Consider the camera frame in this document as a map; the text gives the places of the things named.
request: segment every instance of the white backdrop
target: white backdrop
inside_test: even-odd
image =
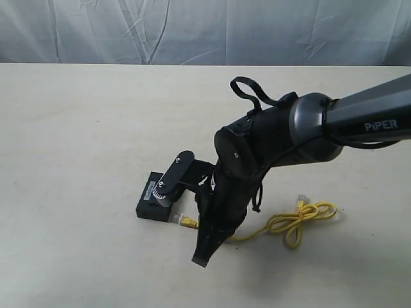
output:
[[[0,0],[0,62],[411,65],[410,0]]]

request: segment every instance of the small black box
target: small black box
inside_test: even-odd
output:
[[[153,196],[154,187],[157,185],[157,182],[161,179],[161,177],[162,173],[150,173],[146,187],[144,188],[139,203],[136,207],[137,217],[157,221],[168,221],[173,204],[171,204],[169,207],[163,207]]]

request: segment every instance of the light wooden table surface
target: light wooden table surface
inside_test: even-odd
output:
[[[262,211],[298,194],[332,201],[334,221],[301,247],[262,235],[191,262],[195,230],[138,219],[150,171],[192,150],[216,161],[215,131],[251,109],[229,87],[338,98],[409,67],[0,65],[0,307],[408,307],[411,142],[271,170]],[[175,212],[196,216],[187,193]]]

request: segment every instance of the table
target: table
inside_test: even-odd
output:
[[[268,95],[331,97],[409,67],[0,65],[0,307],[408,307],[411,142],[344,149],[332,162],[265,178],[246,234],[298,194],[339,206],[281,236],[224,244],[193,264],[197,232],[135,214],[150,171],[177,153],[216,161],[213,135],[251,109],[229,88],[254,78]],[[196,216],[191,193],[174,213]]]

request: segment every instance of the robotic arm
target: robotic arm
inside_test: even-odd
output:
[[[257,97],[244,93],[238,83]],[[199,228],[193,262],[203,267],[241,225],[250,201],[259,212],[262,181],[272,167],[326,162],[344,146],[376,149],[411,138],[411,74],[342,99],[292,92],[274,101],[245,77],[233,79],[230,86],[254,108],[216,132],[217,163],[195,160],[184,151],[152,191],[166,208],[185,189],[195,193]],[[260,101],[271,107],[263,110]]]

